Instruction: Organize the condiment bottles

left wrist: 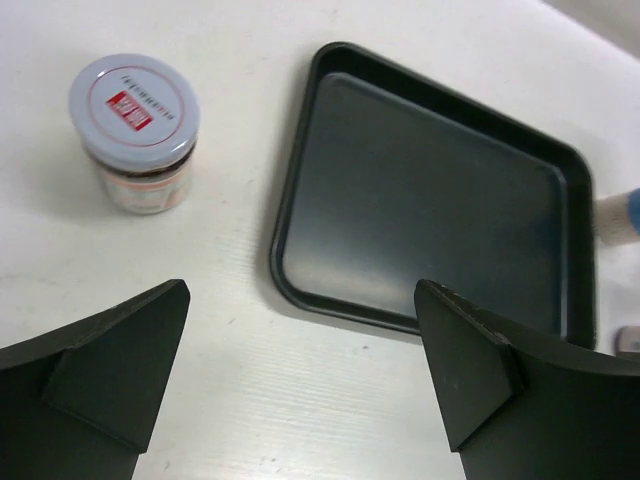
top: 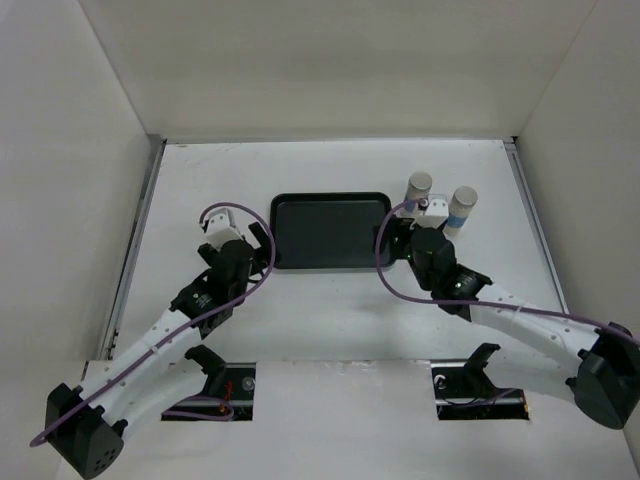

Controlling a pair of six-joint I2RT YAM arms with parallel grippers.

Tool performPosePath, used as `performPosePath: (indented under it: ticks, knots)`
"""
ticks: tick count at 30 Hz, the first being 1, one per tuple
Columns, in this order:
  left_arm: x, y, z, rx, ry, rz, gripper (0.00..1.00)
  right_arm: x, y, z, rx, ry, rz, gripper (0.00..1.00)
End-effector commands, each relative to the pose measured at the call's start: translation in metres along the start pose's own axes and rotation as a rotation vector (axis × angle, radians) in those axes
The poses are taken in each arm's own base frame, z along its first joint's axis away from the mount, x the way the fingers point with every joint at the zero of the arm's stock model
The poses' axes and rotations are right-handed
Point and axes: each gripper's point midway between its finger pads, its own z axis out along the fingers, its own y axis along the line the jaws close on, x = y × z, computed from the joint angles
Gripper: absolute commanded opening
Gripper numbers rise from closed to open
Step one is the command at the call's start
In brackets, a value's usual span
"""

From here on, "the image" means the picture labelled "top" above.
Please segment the blue-label grey-cap shaker bottle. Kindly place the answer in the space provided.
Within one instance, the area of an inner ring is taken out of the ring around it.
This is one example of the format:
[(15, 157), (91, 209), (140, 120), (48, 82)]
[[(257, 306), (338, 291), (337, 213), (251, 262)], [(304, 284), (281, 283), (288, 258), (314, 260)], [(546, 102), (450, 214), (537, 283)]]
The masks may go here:
[(458, 187), (449, 202), (449, 215), (444, 225), (445, 235), (455, 237), (465, 225), (478, 201), (477, 192), (469, 186)]

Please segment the purple-label grey-cap shaker bottle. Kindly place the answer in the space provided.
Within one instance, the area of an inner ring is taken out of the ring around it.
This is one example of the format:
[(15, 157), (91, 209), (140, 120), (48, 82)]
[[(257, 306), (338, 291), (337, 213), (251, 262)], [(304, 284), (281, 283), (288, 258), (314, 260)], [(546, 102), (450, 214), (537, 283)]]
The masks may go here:
[(415, 218), (426, 210), (432, 184), (433, 179), (427, 172), (417, 171), (411, 174), (404, 197), (406, 205), (401, 210), (403, 217)]

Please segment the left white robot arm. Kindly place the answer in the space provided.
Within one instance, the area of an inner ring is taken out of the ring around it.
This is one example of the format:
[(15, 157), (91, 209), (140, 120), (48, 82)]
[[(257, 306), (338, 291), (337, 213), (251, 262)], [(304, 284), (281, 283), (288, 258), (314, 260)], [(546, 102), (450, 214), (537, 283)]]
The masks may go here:
[(103, 474), (145, 421), (189, 397), (210, 399), (223, 390), (226, 363), (204, 341), (257, 290), (252, 276), (271, 273), (275, 241), (258, 220), (249, 226), (259, 243), (253, 247), (222, 210), (201, 225), (207, 269), (105, 370), (48, 394), (44, 430), (31, 444), (49, 444), (83, 479)]

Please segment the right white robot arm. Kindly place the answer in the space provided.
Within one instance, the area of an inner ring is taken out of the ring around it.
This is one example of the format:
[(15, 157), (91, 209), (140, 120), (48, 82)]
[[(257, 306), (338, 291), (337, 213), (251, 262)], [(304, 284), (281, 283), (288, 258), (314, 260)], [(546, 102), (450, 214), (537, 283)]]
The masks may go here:
[(471, 393), (532, 390), (575, 405), (604, 427), (626, 425), (639, 404), (639, 341), (628, 329), (528, 305), (459, 263), (453, 243), (437, 228), (394, 218), (379, 236), (429, 293), (425, 304), (525, 345), (502, 359), (495, 355), (500, 345), (480, 345), (461, 369)]

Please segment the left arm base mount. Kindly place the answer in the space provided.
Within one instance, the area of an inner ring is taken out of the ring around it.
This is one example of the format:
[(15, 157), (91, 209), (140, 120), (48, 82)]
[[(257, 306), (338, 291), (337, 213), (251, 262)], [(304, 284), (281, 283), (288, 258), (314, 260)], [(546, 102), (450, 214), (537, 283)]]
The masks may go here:
[(253, 419), (256, 363), (227, 363), (197, 347), (193, 361), (206, 376), (202, 389), (161, 415), (162, 421), (239, 422)]

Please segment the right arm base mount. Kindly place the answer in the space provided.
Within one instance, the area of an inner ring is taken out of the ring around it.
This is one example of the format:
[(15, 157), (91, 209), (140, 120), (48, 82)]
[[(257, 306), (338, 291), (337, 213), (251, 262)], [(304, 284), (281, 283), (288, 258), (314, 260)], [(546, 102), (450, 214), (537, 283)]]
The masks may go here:
[(529, 420), (524, 392), (498, 388), (485, 373), (489, 359), (499, 350), (497, 344), (483, 343), (467, 359), (431, 362), (439, 420)]

